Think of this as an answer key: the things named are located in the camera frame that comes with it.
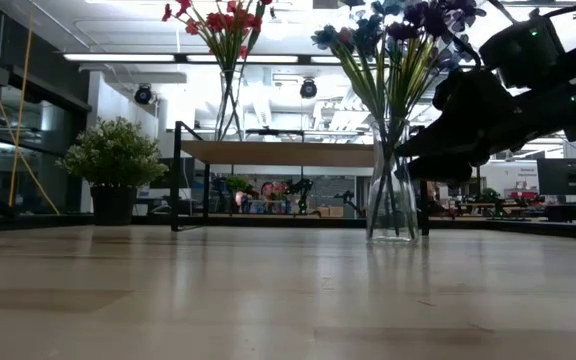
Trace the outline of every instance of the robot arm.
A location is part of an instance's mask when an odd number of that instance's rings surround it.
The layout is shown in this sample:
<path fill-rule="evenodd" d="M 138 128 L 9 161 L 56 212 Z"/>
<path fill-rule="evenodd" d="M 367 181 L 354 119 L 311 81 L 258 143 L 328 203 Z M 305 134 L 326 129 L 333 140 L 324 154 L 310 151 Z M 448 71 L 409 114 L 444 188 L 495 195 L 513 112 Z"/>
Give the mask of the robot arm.
<path fill-rule="evenodd" d="M 442 115 L 396 150 L 419 156 L 413 178 L 459 183 L 491 154 L 537 137 L 563 130 L 576 141 L 576 49 L 563 50 L 550 21 L 570 12 L 576 6 L 514 23 L 481 46 L 484 68 L 453 71 L 437 86 L 433 105 Z M 493 70 L 507 87 L 530 90 L 511 96 Z"/>
<path fill-rule="evenodd" d="M 301 193 L 301 197 L 299 198 L 299 214 L 306 215 L 308 210 L 308 205 L 306 204 L 306 200 L 308 199 L 308 193 L 312 189 L 313 182 L 310 179 L 301 179 L 297 183 L 293 184 L 292 180 L 286 181 L 286 191 L 284 194 L 292 195 Z"/>

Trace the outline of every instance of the glass vase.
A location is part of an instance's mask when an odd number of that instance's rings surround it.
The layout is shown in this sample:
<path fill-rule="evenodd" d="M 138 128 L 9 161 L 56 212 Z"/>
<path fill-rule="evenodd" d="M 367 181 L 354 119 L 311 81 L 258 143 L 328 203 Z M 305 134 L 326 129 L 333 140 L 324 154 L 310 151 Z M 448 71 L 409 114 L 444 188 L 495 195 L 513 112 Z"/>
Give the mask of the glass vase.
<path fill-rule="evenodd" d="M 394 149 L 408 139 L 407 122 L 399 123 L 396 130 L 389 130 L 386 123 L 383 132 L 377 122 L 371 125 L 374 168 L 366 214 L 368 241 L 407 243 L 419 238 L 415 192 L 408 173 L 410 159 L 394 155 Z"/>
<path fill-rule="evenodd" d="M 244 111 L 239 95 L 244 86 L 241 71 L 228 70 L 220 73 L 221 99 L 215 123 L 215 141 L 244 139 Z"/>

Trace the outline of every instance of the glass wall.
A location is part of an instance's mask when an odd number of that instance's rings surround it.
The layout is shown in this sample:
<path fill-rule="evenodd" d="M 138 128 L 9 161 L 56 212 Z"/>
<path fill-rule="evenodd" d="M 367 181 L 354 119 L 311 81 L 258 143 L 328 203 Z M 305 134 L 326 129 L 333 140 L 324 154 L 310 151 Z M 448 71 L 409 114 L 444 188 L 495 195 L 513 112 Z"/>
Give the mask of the glass wall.
<path fill-rule="evenodd" d="M 39 151 L 20 149 L 33 174 L 60 211 L 68 210 L 68 174 L 56 166 L 58 157 Z M 15 147 L 0 143 L 0 199 L 8 200 L 12 184 Z M 51 214 L 52 207 L 44 199 L 26 166 L 19 159 L 15 173 L 14 203 L 20 213 Z"/>
<path fill-rule="evenodd" d="M 1 92 L 2 102 L 13 133 L 19 125 L 21 90 L 7 87 Z M 38 146 L 53 152 L 65 152 L 74 134 L 73 114 L 47 101 L 26 96 L 19 139 L 22 143 Z M 0 137 L 10 137 L 6 121 L 0 118 Z"/>
<path fill-rule="evenodd" d="M 61 213 L 78 211 L 81 179 L 69 176 L 56 166 L 56 161 L 74 142 L 76 132 L 85 127 L 85 114 L 69 112 L 29 93 L 24 100 L 23 115 L 19 116 L 21 90 L 4 87 L 1 97 L 13 134 L 21 120 L 19 149 L 30 169 L 18 159 L 13 183 L 14 140 L 6 119 L 0 114 L 0 200 L 8 203 L 13 187 L 13 202 L 18 213 L 54 214 L 33 180 L 32 171 Z"/>

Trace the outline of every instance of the wooden floor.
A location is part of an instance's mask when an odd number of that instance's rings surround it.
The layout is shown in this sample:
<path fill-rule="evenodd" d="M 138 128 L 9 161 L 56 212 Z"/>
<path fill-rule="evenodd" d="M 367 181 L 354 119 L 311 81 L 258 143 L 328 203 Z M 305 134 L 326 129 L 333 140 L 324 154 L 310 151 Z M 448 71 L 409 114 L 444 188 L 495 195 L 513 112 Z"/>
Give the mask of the wooden floor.
<path fill-rule="evenodd" d="M 576 240 L 0 233 L 0 360 L 576 360 Z"/>

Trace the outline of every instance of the window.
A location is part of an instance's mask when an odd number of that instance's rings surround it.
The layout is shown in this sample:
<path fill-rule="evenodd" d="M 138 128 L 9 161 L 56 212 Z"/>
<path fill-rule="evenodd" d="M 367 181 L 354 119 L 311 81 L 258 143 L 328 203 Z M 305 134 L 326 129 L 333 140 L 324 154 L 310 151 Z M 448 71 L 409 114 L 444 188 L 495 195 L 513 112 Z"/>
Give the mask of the window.
<path fill-rule="evenodd" d="M 60 212 L 68 209 L 68 187 L 72 184 L 65 170 L 57 167 L 57 157 L 38 151 L 20 148 L 44 191 Z M 15 147 L 0 143 L 0 199 L 8 202 L 12 182 Z M 41 191 L 28 173 L 23 162 L 18 160 L 15 174 L 15 208 L 20 213 L 52 214 L 54 211 L 43 198 Z"/>
<path fill-rule="evenodd" d="M 2 102 L 10 121 L 13 133 L 18 126 L 19 107 L 21 105 L 21 90 L 7 87 L 1 92 Z M 26 96 L 19 140 L 43 149 L 64 153 L 72 144 L 74 116 L 72 113 L 47 101 Z M 0 119 L 0 136 L 9 137 L 6 121 Z"/>

